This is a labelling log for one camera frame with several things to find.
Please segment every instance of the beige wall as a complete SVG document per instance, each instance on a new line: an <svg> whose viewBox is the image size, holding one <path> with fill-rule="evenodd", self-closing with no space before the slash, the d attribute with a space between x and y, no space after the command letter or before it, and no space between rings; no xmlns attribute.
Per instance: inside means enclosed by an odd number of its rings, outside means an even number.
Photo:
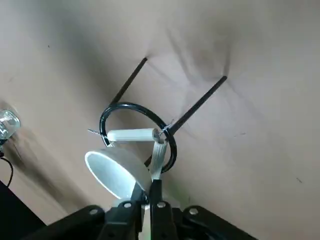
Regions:
<svg viewBox="0 0 320 240"><path fill-rule="evenodd" d="M164 179L169 192L260 239L320 237L318 1L0 6L1 98L23 124L20 169L51 190L22 190L22 173L11 188L42 219L114 200L84 164L86 151L103 146L86 129L98 128L101 112L144 56L148 64L124 99L168 122L218 79L229 56L228 81L176 134L178 160ZM143 126L144 118L126 114L115 114L110 126ZM52 198L42 200L51 207L32 205L33 194Z"/></svg>

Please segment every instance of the zip tie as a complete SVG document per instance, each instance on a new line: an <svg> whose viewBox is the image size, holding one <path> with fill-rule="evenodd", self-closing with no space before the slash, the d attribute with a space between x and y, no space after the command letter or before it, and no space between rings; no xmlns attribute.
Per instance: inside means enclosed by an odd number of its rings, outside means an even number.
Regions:
<svg viewBox="0 0 320 240"><path fill-rule="evenodd" d="M96 134L96 135L99 135L99 136L103 137L104 139L108 139L107 136L102 135L100 132L98 132L96 130L92 130L92 129L89 129L89 128L87 130L92 134Z"/></svg>
<svg viewBox="0 0 320 240"><path fill-rule="evenodd" d="M160 137L167 129L169 129L169 128L172 127L173 122L174 122L174 119L172 119L171 122L170 122L167 126L165 126L163 129L161 129L161 131L159 132L159 137Z"/></svg>

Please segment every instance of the black wire loop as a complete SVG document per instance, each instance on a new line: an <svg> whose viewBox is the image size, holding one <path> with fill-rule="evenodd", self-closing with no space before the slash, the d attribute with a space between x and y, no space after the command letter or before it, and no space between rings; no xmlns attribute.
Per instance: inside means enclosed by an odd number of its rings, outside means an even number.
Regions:
<svg viewBox="0 0 320 240"><path fill-rule="evenodd" d="M100 117L100 123L99 123L100 134L101 134L102 140L106 146L108 146L110 144L109 140L107 139L107 131L106 131L107 118L110 116L110 114L113 111L119 110L119 109L128 109L128 110L133 110L138 113L141 113L141 114L147 116L149 119L151 119L162 130L167 126L167 124L158 115L156 115L153 111L147 109L144 106L141 106L136 103L131 103L131 102L113 103L113 104L109 105L109 107L103 111L103 113ZM173 167L173 165L175 164L176 159L177 159L178 150L177 150L176 140L175 140L173 134L171 133L170 129L166 128L163 131L163 133L164 133L166 140L168 141L169 146L170 146L169 161L162 168L162 171L161 171L162 173L165 173L169 169L171 169Z"/></svg>

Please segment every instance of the black cable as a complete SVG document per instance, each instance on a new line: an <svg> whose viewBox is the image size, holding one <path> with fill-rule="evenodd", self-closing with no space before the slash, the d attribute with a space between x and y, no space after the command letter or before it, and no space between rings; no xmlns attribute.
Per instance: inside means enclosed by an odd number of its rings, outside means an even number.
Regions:
<svg viewBox="0 0 320 240"><path fill-rule="evenodd" d="M109 140L107 139L106 120L109 117L109 115L111 114L111 112L118 110L118 109L128 109L128 110L133 110L138 113L141 113L141 114L147 116L149 119L151 119L155 124L157 124L160 129L162 129L162 130L164 129L163 133L164 133L166 140L168 141L169 146L170 146L170 158L169 158L169 161L167 162L167 164L162 168L161 172L162 173L167 172L170 168L172 168L176 162L177 153L178 153L176 140L175 140L173 134L171 133L170 129L165 128L167 126L167 124L160 117L158 117L158 115L156 115L151 110L149 110L146 107L141 106L139 104L135 104L135 103L131 103L131 102L113 103L113 104L110 104L109 107L103 111L103 113L100 117L99 128L100 128L100 134L102 135L102 140L103 140L104 144L106 146L108 146L110 144Z"/></svg>
<svg viewBox="0 0 320 240"><path fill-rule="evenodd" d="M10 186L11 182L12 182L12 178L14 177L14 166L12 165L12 163L6 159L4 156L3 157L0 157L3 161L7 162L11 168L11 174L10 174L10 179L9 179L9 182L8 184L6 185L7 187Z"/></svg>

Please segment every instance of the white cylinder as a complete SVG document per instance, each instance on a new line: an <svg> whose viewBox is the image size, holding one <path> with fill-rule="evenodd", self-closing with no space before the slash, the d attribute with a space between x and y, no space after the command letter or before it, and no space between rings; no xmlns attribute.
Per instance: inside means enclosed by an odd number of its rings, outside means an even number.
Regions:
<svg viewBox="0 0 320 240"><path fill-rule="evenodd" d="M158 142L159 132L155 128L111 130L107 133L110 142Z"/></svg>
<svg viewBox="0 0 320 240"><path fill-rule="evenodd" d="M167 150L167 142L158 143L155 142L152 151L152 158L149 167L152 180L160 179L161 170L164 165L165 155Z"/></svg>

